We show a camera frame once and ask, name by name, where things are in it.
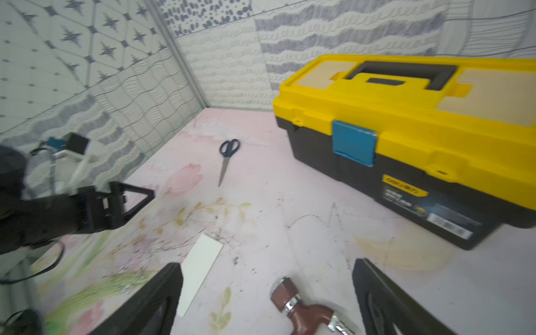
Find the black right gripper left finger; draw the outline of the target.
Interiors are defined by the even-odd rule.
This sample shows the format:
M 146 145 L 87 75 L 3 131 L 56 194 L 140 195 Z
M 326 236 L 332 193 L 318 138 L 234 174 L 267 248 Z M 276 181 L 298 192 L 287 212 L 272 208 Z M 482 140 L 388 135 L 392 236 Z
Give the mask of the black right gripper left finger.
M 92 334 L 170 334 L 183 286 L 181 265 L 167 264 Z

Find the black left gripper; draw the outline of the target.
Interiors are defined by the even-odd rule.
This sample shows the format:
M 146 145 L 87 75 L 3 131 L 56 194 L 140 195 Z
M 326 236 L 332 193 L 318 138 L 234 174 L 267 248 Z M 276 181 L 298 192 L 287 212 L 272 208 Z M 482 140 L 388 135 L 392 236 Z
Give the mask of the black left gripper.
M 78 189 L 77 234 L 115 230 L 133 219 L 155 198 L 154 190 L 118 181 L 109 184 L 109 192 L 97 191 L 94 186 Z

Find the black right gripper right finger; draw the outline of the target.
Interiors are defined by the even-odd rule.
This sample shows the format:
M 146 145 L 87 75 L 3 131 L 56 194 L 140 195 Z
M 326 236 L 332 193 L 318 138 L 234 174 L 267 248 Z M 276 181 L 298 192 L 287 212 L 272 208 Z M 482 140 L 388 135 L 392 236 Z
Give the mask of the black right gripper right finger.
M 367 334 L 453 334 L 367 258 L 358 258 L 353 285 Z

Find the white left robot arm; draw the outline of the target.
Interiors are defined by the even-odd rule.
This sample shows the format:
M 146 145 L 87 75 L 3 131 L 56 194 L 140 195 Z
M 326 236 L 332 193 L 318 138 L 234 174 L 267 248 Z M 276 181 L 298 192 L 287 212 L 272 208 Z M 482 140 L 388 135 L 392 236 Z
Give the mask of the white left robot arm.
M 149 188 L 118 181 L 110 192 L 82 187 L 73 195 L 59 194 L 25 200 L 22 191 L 27 160 L 1 147 L 1 253 L 41 247 L 71 234 L 94 234 L 126 225 L 155 198 Z

